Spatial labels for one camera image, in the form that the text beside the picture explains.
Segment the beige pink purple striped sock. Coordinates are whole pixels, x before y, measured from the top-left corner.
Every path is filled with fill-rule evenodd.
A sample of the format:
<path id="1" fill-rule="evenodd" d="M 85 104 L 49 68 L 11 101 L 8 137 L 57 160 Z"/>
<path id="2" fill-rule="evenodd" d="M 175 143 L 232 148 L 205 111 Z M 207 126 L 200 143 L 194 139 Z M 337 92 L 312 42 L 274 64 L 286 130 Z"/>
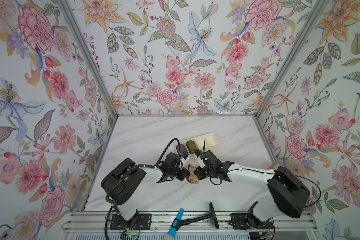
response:
<path id="1" fill-rule="evenodd" d="M 188 171 L 190 174 L 186 177 L 186 179 L 190 184 L 193 184 L 193 185 L 196 185 L 200 182 L 197 175 L 195 174 L 195 170 L 196 170 L 196 167 L 188 165 Z"/>

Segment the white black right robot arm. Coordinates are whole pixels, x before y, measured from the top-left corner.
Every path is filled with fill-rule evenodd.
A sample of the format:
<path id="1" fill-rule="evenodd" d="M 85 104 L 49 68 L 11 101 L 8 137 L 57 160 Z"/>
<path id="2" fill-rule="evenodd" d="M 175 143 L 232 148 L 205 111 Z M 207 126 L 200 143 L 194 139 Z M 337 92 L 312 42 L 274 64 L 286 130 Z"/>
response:
<path id="1" fill-rule="evenodd" d="M 196 153 L 200 164 L 195 170 L 199 180 L 218 179 L 220 182 L 242 183 L 269 191 L 269 195 L 254 202 L 243 217 L 247 229 L 259 229 L 277 216 L 288 216 L 293 219 L 301 217 L 311 195 L 309 189 L 298 177 L 285 167 L 271 170 L 259 170 L 244 167 L 233 162 L 222 163 L 211 151 Z"/>

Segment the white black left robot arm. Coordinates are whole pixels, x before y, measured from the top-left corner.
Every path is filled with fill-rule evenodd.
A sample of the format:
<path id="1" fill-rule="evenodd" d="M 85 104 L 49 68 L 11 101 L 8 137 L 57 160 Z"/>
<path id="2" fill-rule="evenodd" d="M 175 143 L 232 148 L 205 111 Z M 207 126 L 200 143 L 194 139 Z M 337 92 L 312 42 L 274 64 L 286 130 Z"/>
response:
<path id="1" fill-rule="evenodd" d="M 179 139 L 172 139 L 158 161 L 154 165 L 136 164 L 132 159 L 125 159 L 114 168 L 101 182 L 106 193 L 105 200 L 111 205 L 105 216 L 104 234 L 109 239 L 108 229 L 114 224 L 122 228 L 120 239 L 124 240 L 126 233 L 142 224 L 148 224 L 150 214 L 139 214 L 132 196 L 142 182 L 155 184 L 177 179 L 184 181 L 190 172 L 185 168 L 187 152 L 181 152 Z"/>

